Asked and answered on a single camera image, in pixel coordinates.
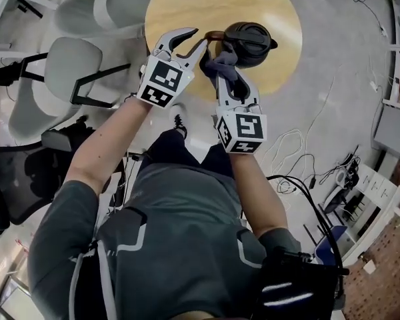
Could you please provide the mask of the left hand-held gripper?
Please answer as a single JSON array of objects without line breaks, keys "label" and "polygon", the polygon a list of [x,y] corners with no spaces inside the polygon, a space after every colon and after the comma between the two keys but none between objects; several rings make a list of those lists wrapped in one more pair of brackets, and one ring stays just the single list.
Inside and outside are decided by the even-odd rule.
[{"label": "left hand-held gripper", "polygon": [[208,42],[198,41],[186,55],[172,52],[192,38],[198,28],[184,27],[164,33],[156,43],[141,73],[136,98],[166,109],[188,87],[195,77],[194,66],[203,56]]}]

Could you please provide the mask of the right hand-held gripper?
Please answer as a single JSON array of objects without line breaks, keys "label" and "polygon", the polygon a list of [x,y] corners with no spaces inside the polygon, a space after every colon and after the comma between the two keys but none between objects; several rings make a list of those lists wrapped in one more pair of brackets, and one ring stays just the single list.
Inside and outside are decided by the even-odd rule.
[{"label": "right hand-held gripper", "polygon": [[235,69],[235,98],[230,82],[216,78],[216,130],[226,153],[255,153],[267,140],[267,116],[259,105],[259,90],[239,68]]}]

